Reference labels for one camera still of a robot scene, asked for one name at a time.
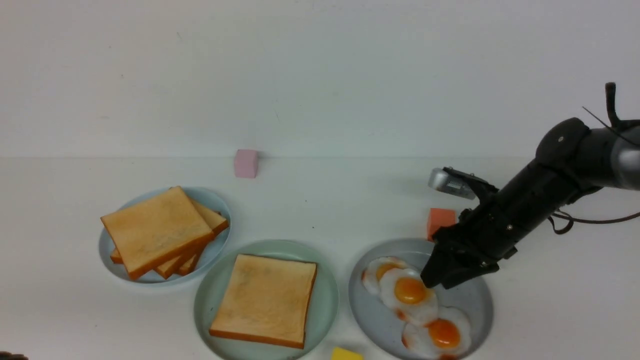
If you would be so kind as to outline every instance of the egg yolk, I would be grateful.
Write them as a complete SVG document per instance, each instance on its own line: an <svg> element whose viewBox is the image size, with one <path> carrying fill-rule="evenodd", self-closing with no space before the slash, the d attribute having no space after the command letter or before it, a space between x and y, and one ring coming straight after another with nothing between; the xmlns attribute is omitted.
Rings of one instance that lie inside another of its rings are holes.
<svg viewBox="0 0 640 360"><path fill-rule="evenodd" d="M429 336L438 348L455 348L460 344L460 332L448 320L437 319L429 324Z"/></svg>
<svg viewBox="0 0 640 360"><path fill-rule="evenodd" d="M413 277L401 277L396 281L394 289L396 299L403 304L417 304L428 299L433 290L427 289L422 281Z"/></svg>
<svg viewBox="0 0 640 360"><path fill-rule="evenodd" d="M386 272L388 272L391 269L399 269L400 266L397 266L394 263L385 263L380 265L380 267L378 267L378 270L376 271L376 278L378 279L378 281L380 281L380 279L382 279L382 277L385 275Z"/></svg>

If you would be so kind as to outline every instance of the orange cube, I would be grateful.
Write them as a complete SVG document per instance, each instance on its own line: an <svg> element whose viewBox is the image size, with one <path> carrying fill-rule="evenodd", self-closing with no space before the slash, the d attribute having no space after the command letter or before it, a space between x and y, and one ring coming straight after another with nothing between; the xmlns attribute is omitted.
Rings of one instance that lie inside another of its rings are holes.
<svg viewBox="0 0 640 360"><path fill-rule="evenodd" d="M433 242L433 234L443 226L452 226L456 223L456 212L451 209L431 208L429 220L427 220L427 239Z"/></svg>

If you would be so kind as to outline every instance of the white wall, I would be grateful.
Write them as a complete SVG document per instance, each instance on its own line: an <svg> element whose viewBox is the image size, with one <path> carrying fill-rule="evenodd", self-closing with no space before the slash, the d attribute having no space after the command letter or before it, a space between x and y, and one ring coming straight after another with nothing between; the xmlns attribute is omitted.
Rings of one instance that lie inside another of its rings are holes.
<svg viewBox="0 0 640 360"><path fill-rule="evenodd" d="M532 156L640 117L638 0L4 0L0 156Z"/></svg>

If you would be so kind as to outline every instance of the fried egg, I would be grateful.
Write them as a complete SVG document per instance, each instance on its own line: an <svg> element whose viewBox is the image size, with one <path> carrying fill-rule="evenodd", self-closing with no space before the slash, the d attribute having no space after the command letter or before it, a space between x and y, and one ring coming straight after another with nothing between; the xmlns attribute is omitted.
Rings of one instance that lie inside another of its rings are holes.
<svg viewBox="0 0 640 360"><path fill-rule="evenodd" d="M362 272L362 284L374 296L380 294L380 279L391 269L405 269L409 265L394 257L386 256L372 260Z"/></svg>
<svg viewBox="0 0 640 360"><path fill-rule="evenodd" d="M438 297L412 268L390 269L380 279L380 300L402 321L425 326L438 318Z"/></svg>
<svg viewBox="0 0 640 360"><path fill-rule="evenodd" d="M455 359L471 347L471 324L461 310L441 307L438 319L427 327L406 324L402 343L409 351L426 359Z"/></svg>

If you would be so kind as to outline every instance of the block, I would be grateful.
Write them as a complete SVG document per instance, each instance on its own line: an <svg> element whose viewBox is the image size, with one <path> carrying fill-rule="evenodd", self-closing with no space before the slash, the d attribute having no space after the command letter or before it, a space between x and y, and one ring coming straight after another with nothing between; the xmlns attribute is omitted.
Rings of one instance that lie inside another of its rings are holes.
<svg viewBox="0 0 640 360"><path fill-rule="evenodd" d="M258 152L255 150L238 150L234 159L236 177L255 179L258 175Z"/></svg>
<svg viewBox="0 0 640 360"><path fill-rule="evenodd" d="M451 209L431 208L427 220L427 239L433 241L433 234L443 226L456 224L456 212Z"/></svg>
<svg viewBox="0 0 640 360"><path fill-rule="evenodd" d="M362 355L352 352L349 350L344 350L343 348L336 347L333 348L333 355L331 355L331 360L363 360Z"/></svg>

